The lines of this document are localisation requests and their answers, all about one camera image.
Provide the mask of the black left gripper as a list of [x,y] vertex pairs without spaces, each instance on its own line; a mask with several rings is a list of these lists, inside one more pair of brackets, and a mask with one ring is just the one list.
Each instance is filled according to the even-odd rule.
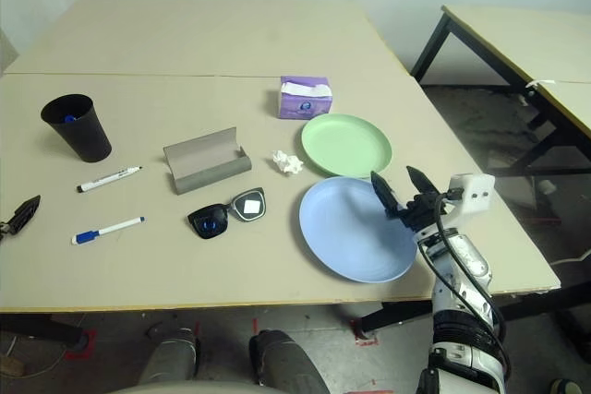
[[0,240],[8,233],[18,233],[34,216],[41,203],[41,196],[24,201],[14,212],[8,223],[0,222]]

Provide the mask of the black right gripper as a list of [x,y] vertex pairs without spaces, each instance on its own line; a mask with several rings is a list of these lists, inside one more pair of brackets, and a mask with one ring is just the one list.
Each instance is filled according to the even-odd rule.
[[416,195],[408,201],[404,209],[398,208],[398,202],[387,181],[378,173],[370,173],[370,182],[389,219],[398,218],[412,232],[420,232],[435,223],[435,207],[440,191],[428,177],[415,167],[407,166],[411,183]]

